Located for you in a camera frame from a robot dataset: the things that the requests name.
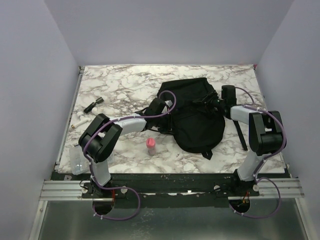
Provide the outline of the black backpack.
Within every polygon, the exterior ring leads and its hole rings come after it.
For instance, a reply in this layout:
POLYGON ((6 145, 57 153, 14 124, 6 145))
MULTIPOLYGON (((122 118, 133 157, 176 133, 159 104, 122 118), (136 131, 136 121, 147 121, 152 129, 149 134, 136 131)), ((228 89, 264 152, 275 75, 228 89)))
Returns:
POLYGON ((212 150, 223 139, 226 117, 219 114, 211 114, 204 108, 193 105, 192 101, 215 91, 207 78, 180 79, 163 82, 157 93, 157 98, 168 101, 171 106, 173 96, 176 97, 176 105, 172 114, 172 135, 178 146, 192 154, 202 154, 210 160, 212 150))

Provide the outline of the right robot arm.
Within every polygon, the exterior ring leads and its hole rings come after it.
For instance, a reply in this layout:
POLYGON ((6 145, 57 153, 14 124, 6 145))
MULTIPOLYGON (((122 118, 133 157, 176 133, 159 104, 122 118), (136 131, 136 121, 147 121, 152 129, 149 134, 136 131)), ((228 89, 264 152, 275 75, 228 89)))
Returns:
POLYGON ((216 91, 194 100, 194 106, 208 113, 219 113, 232 120, 242 144, 246 141, 241 133, 239 122, 248 126, 248 152, 242 165, 236 169, 238 179, 230 183, 230 191, 241 196, 248 190, 247 182, 257 179, 258 173, 266 161, 278 155, 287 144, 287 137, 278 111, 266 111, 254 108, 255 101, 250 93, 234 85, 223 85, 221 97, 216 91))

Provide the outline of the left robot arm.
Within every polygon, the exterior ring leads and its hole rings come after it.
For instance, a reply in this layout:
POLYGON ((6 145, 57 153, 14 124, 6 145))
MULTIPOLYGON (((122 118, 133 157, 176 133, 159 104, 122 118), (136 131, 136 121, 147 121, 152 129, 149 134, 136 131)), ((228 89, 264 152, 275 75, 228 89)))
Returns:
POLYGON ((156 97, 143 112, 113 119, 98 114, 81 135, 78 144, 89 162, 90 177, 95 183, 93 191, 99 197, 104 198, 110 194, 111 174, 107 158, 111 156, 119 137, 144 132, 158 125, 174 110, 176 97, 173 96, 171 106, 168 103, 168 100, 156 97))

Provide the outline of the pink lidded bottle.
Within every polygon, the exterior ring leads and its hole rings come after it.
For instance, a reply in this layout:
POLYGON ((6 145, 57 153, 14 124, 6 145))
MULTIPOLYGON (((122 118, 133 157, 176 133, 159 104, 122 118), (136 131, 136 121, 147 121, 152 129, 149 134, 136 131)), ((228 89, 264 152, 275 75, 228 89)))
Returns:
POLYGON ((156 154, 156 141, 154 138, 148 138, 146 140, 146 147, 147 147, 147 151, 150 155, 155 155, 156 154))

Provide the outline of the black cylinder tool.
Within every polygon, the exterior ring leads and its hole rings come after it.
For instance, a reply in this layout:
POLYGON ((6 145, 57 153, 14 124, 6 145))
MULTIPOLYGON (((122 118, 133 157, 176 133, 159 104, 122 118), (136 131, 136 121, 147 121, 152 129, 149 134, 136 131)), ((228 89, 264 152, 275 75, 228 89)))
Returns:
POLYGON ((97 98, 94 102, 92 102, 89 106, 87 106, 87 107, 83 110, 83 112, 84 112, 85 114, 88 114, 89 112, 92 111, 92 109, 93 109, 96 105, 101 104, 101 103, 103 103, 103 102, 104 102, 104 99, 103 99, 102 97, 99 97, 99 98, 97 98))

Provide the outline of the white pipe fitting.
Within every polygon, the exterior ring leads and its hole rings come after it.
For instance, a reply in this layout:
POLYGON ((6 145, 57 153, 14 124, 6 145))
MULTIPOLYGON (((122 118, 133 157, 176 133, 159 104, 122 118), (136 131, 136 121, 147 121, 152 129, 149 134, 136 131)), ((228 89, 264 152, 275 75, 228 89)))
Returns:
POLYGON ((89 113, 79 111, 75 114, 75 119, 71 121, 69 129, 75 130, 79 126, 89 122, 93 116, 103 113, 103 111, 97 107, 94 107, 89 113))

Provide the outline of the clear plastic box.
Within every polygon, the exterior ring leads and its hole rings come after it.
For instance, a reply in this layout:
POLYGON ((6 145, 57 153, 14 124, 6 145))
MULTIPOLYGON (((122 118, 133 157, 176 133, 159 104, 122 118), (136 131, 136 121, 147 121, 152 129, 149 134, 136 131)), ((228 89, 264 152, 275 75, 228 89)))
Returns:
MULTIPOLYGON (((85 158, 83 154, 83 150, 80 145, 74 145, 69 149, 69 158, 70 158, 70 166, 73 175, 80 175, 84 173, 90 172, 90 162, 85 158)), ((106 173, 109 173, 109 164, 114 161, 114 153, 112 152, 110 156, 102 162, 102 169, 99 168, 100 175, 106 170, 106 173)))

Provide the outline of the black mounting rail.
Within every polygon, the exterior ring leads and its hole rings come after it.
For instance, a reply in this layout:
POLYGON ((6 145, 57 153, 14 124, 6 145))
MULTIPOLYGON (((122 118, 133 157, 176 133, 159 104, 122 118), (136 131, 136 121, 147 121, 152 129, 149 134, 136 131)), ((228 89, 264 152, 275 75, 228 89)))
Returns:
POLYGON ((258 175, 252 182, 240 181, 235 173, 113 173, 99 188, 89 175, 75 178, 84 188, 84 198, 98 212, 143 208, 249 208, 253 200, 295 198, 299 181, 287 173, 258 175))

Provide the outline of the aluminium frame rail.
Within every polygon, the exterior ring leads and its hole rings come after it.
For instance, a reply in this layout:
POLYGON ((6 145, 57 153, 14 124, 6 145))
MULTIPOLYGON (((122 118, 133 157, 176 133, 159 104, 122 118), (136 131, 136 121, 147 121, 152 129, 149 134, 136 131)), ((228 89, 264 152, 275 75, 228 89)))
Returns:
POLYGON ((85 189, 80 180, 46 180, 40 191, 40 201, 92 201, 93 197, 84 198, 85 189))

